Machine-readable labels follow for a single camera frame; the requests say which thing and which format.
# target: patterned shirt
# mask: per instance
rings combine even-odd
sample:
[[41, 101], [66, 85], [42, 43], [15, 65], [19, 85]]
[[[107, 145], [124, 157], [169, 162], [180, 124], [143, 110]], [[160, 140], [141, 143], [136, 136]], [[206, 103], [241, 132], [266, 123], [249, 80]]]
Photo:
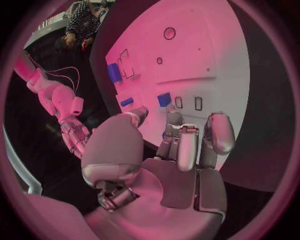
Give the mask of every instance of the patterned shirt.
[[74, 33], [76, 44], [81, 45], [84, 39], [94, 36], [99, 26], [100, 22], [92, 15], [88, 2], [82, 1], [69, 18], [65, 32]]

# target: black hair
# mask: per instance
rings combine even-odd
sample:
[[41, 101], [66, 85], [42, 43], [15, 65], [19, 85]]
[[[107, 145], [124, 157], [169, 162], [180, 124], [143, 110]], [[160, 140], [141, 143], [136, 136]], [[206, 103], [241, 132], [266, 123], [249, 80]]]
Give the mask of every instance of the black hair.
[[66, 40], [63, 39], [62, 37], [59, 37], [55, 41], [54, 47], [55, 47], [55, 50], [58, 54], [63, 54], [68, 50]]

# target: blue block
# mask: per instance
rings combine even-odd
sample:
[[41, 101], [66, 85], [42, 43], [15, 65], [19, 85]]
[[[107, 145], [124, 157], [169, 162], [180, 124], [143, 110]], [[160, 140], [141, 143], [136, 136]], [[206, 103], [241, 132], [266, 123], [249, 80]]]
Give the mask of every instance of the blue block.
[[121, 101], [121, 106], [125, 107], [126, 105], [132, 104], [133, 102], [134, 102], [134, 99], [132, 97], [130, 97], [130, 98], [124, 100], [124, 101]]
[[112, 83], [120, 82], [122, 81], [121, 73], [118, 67], [118, 64], [112, 63], [107, 66], [108, 75], [110, 77], [110, 81]]
[[171, 95], [169, 92], [161, 94], [157, 96], [157, 98], [161, 107], [166, 107], [172, 102]]

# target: person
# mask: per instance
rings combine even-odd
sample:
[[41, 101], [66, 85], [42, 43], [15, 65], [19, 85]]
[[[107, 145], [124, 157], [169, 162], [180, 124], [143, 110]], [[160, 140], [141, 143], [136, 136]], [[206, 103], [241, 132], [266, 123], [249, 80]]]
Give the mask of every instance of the person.
[[100, 26], [100, 17], [106, 9], [94, 9], [90, 0], [83, 0], [71, 14], [66, 25], [65, 35], [55, 42], [57, 52], [65, 52], [77, 46], [86, 48], [92, 45]]

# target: robotic arm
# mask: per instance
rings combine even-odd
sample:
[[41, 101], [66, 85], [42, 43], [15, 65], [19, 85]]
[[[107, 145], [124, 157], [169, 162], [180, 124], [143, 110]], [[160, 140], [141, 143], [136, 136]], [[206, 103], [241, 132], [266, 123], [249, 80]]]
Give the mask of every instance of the robotic arm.
[[63, 141], [71, 153], [81, 159], [90, 136], [89, 130], [76, 118], [83, 111], [84, 100], [75, 96], [70, 87], [49, 80], [42, 69], [35, 67], [25, 51], [18, 58], [14, 70], [37, 94], [44, 109], [57, 118]]

